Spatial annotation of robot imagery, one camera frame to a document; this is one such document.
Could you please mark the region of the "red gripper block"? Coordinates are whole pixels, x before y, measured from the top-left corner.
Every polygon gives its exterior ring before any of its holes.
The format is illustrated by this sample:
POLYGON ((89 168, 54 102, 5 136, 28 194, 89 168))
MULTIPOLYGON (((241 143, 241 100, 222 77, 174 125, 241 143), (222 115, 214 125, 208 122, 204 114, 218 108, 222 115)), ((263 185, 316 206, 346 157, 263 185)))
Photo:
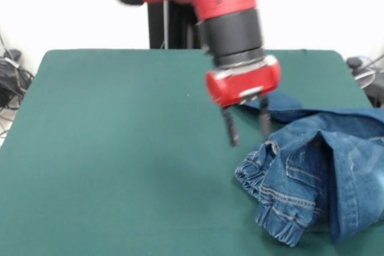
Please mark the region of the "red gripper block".
POLYGON ((230 145, 239 144, 239 134, 228 106, 243 104, 259 98, 259 124, 263 135, 271 133, 271 117, 268 97, 264 96, 278 87, 281 80, 281 66, 275 56, 267 55, 264 60, 238 68, 213 70, 206 73, 208 94, 221 107, 221 114, 229 136, 230 145))

